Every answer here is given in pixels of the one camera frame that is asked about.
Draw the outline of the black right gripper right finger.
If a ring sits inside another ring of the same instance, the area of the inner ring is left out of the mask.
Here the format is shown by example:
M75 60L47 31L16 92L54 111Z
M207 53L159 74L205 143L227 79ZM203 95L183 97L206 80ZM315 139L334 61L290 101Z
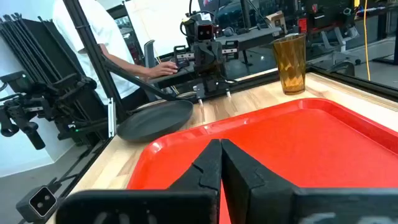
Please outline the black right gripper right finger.
M230 140L221 146L232 223L397 223L397 189L298 187Z

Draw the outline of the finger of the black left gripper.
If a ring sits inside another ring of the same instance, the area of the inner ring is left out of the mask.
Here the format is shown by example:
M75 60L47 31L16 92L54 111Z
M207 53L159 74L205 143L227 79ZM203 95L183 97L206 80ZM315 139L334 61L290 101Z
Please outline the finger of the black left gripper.
M239 58L239 42L237 40L227 40L224 44L220 41L209 43L211 55L214 56L212 65L217 72L225 74L225 63Z
M204 45L178 45L174 47L174 62L178 71L183 68L192 66L193 71L197 72L200 67L205 66L208 49Z

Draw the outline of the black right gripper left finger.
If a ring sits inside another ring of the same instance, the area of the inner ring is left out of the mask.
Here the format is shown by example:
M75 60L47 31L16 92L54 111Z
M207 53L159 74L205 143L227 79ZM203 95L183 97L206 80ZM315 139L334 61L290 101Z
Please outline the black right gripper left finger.
M86 190L67 197L56 224L217 223L222 146L212 140L165 190Z

